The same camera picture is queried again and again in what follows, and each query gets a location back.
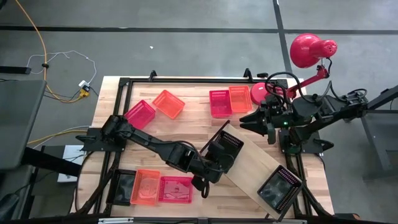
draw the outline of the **gray floor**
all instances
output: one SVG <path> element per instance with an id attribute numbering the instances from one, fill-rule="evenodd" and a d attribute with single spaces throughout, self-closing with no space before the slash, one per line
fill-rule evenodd
<path id="1" fill-rule="evenodd" d="M 21 3 L 38 26 L 281 28 L 276 23 L 272 0 L 21 0 Z M 396 34 L 398 1 L 280 0 L 279 5 L 283 26 L 288 29 L 287 46 L 297 36 L 289 29 L 333 29 L 320 37 L 338 43 L 331 71 L 338 93 L 367 88 L 368 98 L 372 99 L 398 83 L 397 35 L 352 35 L 353 32 L 331 35 L 349 29 L 390 30 Z M 15 2 L 9 0 L 0 11 L 0 25 L 28 26 L 29 21 Z M 104 75 L 148 75 L 153 69 L 159 75 L 225 77 L 240 77 L 246 67 L 253 73 L 285 70 L 278 33 L 253 32 L 42 32 L 42 35 L 48 52 L 77 50 L 94 60 L 98 74 L 92 85 L 100 90 Z M 24 66 L 30 55 L 43 52 L 35 32 L 0 31 L 0 36 L 0 65 Z M 71 56 L 68 60 L 60 55 L 50 63 L 49 85 L 59 94 L 72 95 L 78 89 L 77 84 L 90 79 L 94 72 L 92 64 L 84 58 Z M 40 70 L 39 58 L 31 62 L 34 71 Z M 292 70 L 300 78 L 315 74 L 315 67 L 301 69 L 292 64 Z M 0 77 L 40 79 L 42 75 Z M 321 93 L 326 84 L 326 80 L 315 83 L 307 91 Z M 44 98 L 30 138 L 91 124 L 95 106 L 95 96 L 67 105 Z M 398 108 L 398 101 L 392 107 Z M 338 122 L 322 130 L 321 136 L 335 143 L 325 153 L 335 212 L 352 212 L 365 220 L 396 223 L 397 179 L 362 181 L 362 176 L 379 169 L 379 164 L 360 121 Z M 49 142 L 50 145 L 78 143 L 72 135 Z M 62 204 L 68 208 L 70 194 L 65 193 L 64 200 L 60 195 L 40 198 L 42 203 L 37 202 L 35 216 L 66 213 L 50 206 L 65 201 Z"/>

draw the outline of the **lamp shade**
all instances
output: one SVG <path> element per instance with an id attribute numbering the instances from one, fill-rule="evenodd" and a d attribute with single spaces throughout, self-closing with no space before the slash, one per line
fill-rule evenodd
<path id="1" fill-rule="evenodd" d="M 321 40 L 315 34 L 300 34 L 290 46 L 290 58 L 299 68 L 308 68 L 321 58 L 334 55 L 337 44 L 334 40 Z"/>

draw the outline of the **white cable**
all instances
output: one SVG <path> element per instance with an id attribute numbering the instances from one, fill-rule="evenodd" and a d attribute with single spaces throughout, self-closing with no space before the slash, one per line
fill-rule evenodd
<path id="1" fill-rule="evenodd" d="M 95 61 L 93 61 L 92 59 L 88 58 L 86 55 L 83 55 L 83 54 L 77 52 L 76 50 L 70 50 L 70 51 L 68 51 L 68 52 L 47 53 L 48 55 L 49 55 L 49 54 L 50 54 L 50 55 L 54 55 L 52 58 L 50 58 L 50 59 L 47 61 L 47 63 L 49 63 L 51 60 L 53 60 L 53 59 L 54 59 L 57 55 L 59 55 L 59 54 L 63 54 L 67 59 L 70 59 L 70 57 L 68 57 L 67 54 L 72 53 L 72 52 L 74 52 L 74 53 L 76 53 L 76 54 L 78 54 L 78 55 L 80 55 L 80 56 L 86 58 L 87 60 L 93 62 L 93 66 L 94 66 L 94 75 L 92 76 L 92 78 L 91 78 L 91 79 L 89 80 L 89 82 L 88 82 L 88 84 L 90 84 L 91 81 L 93 81 L 93 79 L 94 79 L 95 76 L 97 75 L 97 68 L 95 67 Z M 28 59 L 28 61 L 27 61 L 26 67 L 29 67 L 29 63 L 30 63 L 30 60 L 32 59 L 32 57 L 44 57 L 44 55 L 32 55 L 32 56 L 30 56 L 29 59 Z M 43 71 L 44 71 L 44 68 L 43 68 L 40 72 L 37 72 L 37 73 L 31 72 L 31 73 L 32 73 L 32 74 L 38 75 L 38 74 L 42 73 Z"/>
<path id="2" fill-rule="evenodd" d="M 60 132 L 58 132 L 58 133 L 62 133 L 62 132 L 64 132 L 64 131 L 69 131 L 69 130 L 78 129 L 78 128 L 89 128 L 89 127 L 90 127 L 89 125 L 77 126 L 77 127 L 72 127 L 72 128 L 65 129 L 65 130 L 60 131 Z M 43 145 L 44 143 L 46 143 L 47 141 L 51 140 L 51 139 L 54 138 L 54 137 L 56 137 L 56 136 L 52 136 L 51 138 L 46 139 L 45 141 L 41 142 L 40 144 L 36 145 L 36 146 L 33 147 L 33 148 L 35 149 L 35 148 L 37 148 L 37 147 Z"/>

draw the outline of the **wooden table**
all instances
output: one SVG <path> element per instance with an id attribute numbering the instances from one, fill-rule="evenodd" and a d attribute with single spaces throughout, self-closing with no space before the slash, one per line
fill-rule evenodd
<path id="1" fill-rule="evenodd" d="M 93 118 L 93 127 L 102 127 L 109 115 L 112 114 L 119 79 L 120 77 L 104 77 Z M 289 86 L 294 84 L 295 81 L 293 79 L 288 79 Z M 156 111 L 156 117 L 143 131 L 162 140 L 189 141 L 200 149 L 226 121 L 226 119 L 214 119 L 211 117 L 209 91 L 226 90 L 230 85 L 220 83 L 134 83 L 130 108 L 139 100 L 146 100 L 146 102 L 151 103 L 164 89 L 170 91 L 185 102 L 183 111 L 175 120 L 171 120 L 162 112 Z M 123 92 L 119 114 L 122 114 L 125 96 L 126 90 Z M 285 157 L 280 152 L 277 144 L 268 145 L 266 137 L 239 127 L 239 118 L 243 115 L 234 114 L 228 119 L 241 133 L 279 163 L 285 165 Z M 103 152 L 95 152 L 83 167 L 78 186 L 79 208 L 87 201 L 98 185 L 103 158 Z M 326 175 L 321 160 L 309 154 L 303 154 L 302 159 L 309 189 L 323 207 L 328 212 L 333 213 Z M 126 150 L 123 152 L 119 168 L 129 170 L 155 169 L 161 171 L 162 175 L 192 176 L 165 165 L 157 154 L 132 142 L 127 144 Z M 104 190 L 101 211 L 104 209 L 108 187 L 109 184 Z M 264 218 L 265 214 L 266 212 L 256 202 L 225 176 L 222 176 L 217 184 L 211 184 L 210 194 L 206 199 L 201 198 L 200 192 L 194 190 L 191 204 L 158 203 L 154 207 L 114 205 L 112 209 L 112 216 L 114 217 Z M 285 218 L 293 217 L 293 211 L 290 209 Z"/>

